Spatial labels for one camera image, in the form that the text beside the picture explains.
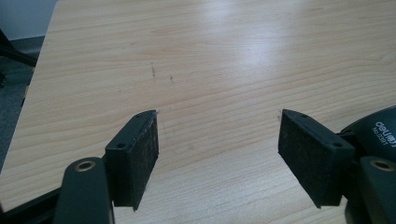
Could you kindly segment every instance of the black mechanical part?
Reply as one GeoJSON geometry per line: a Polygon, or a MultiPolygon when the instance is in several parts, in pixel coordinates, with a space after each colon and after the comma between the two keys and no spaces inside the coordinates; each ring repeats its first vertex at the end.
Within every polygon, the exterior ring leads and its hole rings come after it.
{"type": "Polygon", "coordinates": [[[64,172],[53,224],[114,223],[106,167],[99,158],[71,163],[64,172]]]}
{"type": "Polygon", "coordinates": [[[0,206],[0,223],[114,223],[112,202],[137,209],[158,154],[157,114],[140,113],[110,141],[102,159],[70,164],[59,189],[7,212],[0,206]]]}
{"type": "Polygon", "coordinates": [[[339,180],[352,145],[307,115],[283,110],[278,149],[317,208],[340,204],[339,180]]]}
{"type": "Polygon", "coordinates": [[[333,133],[283,110],[279,154],[317,207],[344,195],[347,223],[396,223],[395,113],[392,106],[333,133]]]}
{"type": "Polygon", "coordinates": [[[371,220],[396,223],[396,163],[378,157],[361,158],[358,183],[371,220]]]}
{"type": "Polygon", "coordinates": [[[115,206],[138,208],[158,158],[157,132],[156,111],[146,111],[135,115],[107,145],[115,206]]]}
{"type": "Polygon", "coordinates": [[[353,133],[367,155],[396,162],[396,106],[348,125],[341,133],[353,133]]]}

